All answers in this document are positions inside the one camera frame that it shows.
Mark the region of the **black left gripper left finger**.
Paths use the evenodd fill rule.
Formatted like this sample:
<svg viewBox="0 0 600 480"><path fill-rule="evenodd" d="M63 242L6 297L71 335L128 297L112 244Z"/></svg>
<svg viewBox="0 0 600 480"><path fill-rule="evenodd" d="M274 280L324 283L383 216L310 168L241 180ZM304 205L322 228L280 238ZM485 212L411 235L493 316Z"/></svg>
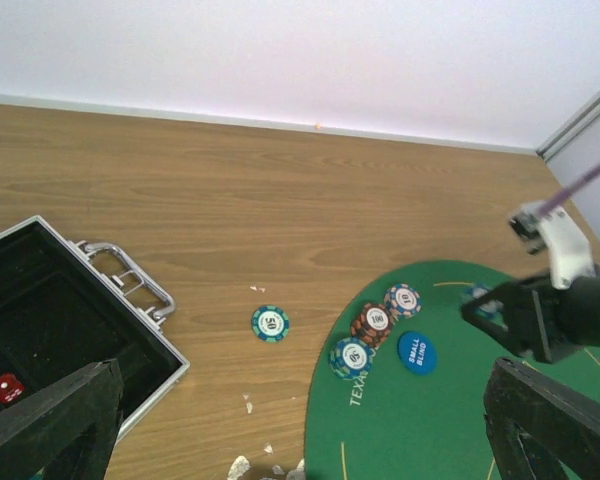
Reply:
<svg viewBox="0 0 600 480"><path fill-rule="evenodd" d="M93 362L0 413L0 479L102 479L122 424L118 361Z"/></svg>

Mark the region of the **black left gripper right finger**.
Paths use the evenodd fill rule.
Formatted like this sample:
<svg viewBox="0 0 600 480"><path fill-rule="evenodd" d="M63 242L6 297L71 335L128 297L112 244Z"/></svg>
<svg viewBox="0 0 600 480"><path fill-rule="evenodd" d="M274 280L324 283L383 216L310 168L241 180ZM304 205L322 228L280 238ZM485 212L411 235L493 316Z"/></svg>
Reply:
<svg viewBox="0 0 600 480"><path fill-rule="evenodd" d="M506 357L483 395L486 436L502 479L600 479L600 403Z"/></svg>

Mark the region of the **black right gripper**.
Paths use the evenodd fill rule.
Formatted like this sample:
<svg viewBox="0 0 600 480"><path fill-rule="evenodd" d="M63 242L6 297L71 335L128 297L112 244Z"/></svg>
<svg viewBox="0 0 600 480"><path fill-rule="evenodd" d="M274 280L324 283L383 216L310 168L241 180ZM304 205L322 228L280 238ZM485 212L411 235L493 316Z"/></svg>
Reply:
<svg viewBox="0 0 600 480"><path fill-rule="evenodd" d="M540 272L494 288L469 287L461 297L460 313L509 353L556 364L573 353L557 322L558 306L550 274Z"/></svg>

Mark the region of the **blue 50 chips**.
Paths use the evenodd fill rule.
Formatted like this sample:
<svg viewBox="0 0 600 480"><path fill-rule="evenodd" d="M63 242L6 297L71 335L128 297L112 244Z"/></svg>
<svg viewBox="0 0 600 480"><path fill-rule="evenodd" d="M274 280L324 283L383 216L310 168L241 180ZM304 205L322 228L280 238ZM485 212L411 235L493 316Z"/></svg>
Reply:
<svg viewBox="0 0 600 480"><path fill-rule="evenodd" d="M373 365L375 350L356 337L339 340L328 354L328 363L340 379L355 380L366 376Z"/></svg>
<svg viewBox="0 0 600 480"><path fill-rule="evenodd" d="M491 287L483 283L474 283L467 287L461 295L461 316L471 326L482 331L507 331L503 303L499 300L483 299L491 290Z"/></svg>

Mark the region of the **blue small blind button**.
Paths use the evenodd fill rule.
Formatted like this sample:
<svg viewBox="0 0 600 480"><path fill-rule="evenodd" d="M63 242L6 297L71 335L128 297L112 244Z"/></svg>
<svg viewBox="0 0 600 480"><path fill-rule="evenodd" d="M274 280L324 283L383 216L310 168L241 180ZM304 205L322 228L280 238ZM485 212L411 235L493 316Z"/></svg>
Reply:
<svg viewBox="0 0 600 480"><path fill-rule="evenodd" d="M398 356L407 370L416 375L429 375L438 365L434 343L423 333L407 331L397 344Z"/></svg>

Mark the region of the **blue orange 10 chip stack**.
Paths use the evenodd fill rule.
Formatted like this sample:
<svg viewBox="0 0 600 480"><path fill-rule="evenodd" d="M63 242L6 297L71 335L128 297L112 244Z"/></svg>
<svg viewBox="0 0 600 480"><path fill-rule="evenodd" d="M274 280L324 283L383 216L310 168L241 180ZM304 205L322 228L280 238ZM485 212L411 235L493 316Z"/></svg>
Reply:
<svg viewBox="0 0 600 480"><path fill-rule="evenodd" d="M419 313L422 308L419 293L405 283L390 287L385 292L384 304L395 321L410 318Z"/></svg>

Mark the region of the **red 100 chip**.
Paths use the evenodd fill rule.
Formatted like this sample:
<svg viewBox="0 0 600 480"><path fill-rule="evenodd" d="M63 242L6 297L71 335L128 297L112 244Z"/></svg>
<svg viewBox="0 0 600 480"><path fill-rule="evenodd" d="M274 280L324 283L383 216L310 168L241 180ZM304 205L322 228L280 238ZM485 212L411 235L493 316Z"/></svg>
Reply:
<svg viewBox="0 0 600 480"><path fill-rule="evenodd" d="M393 319L384 305L368 302L351 323L350 333L369 347L377 349L388 339L393 326Z"/></svg>

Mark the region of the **blue green 50 chip stack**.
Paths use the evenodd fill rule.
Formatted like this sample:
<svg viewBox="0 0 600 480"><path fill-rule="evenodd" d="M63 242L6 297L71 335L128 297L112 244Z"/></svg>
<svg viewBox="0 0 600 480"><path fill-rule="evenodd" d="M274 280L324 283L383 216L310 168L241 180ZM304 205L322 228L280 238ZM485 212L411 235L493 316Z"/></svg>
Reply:
<svg viewBox="0 0 600 480"><path fill-rule="evenodd" d="M254 334L262 341L277 343L290 331L290 318L286 312L275 305L263 305L257 308L251 317Z"/></svg>

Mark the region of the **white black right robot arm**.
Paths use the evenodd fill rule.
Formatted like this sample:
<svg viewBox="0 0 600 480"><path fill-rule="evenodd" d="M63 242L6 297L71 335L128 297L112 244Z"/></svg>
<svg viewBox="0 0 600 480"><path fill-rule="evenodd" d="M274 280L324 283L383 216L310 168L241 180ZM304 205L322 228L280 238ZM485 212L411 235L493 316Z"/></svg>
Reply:
<svg viewBox="0 0 600 480"><path fill-rule="evenodd" d="M462 319L517 357L555 364L600 347L600 270L586 235L560 193L522 205L509 225L529 254L549 254L547 270L470 294Z"/></svg>

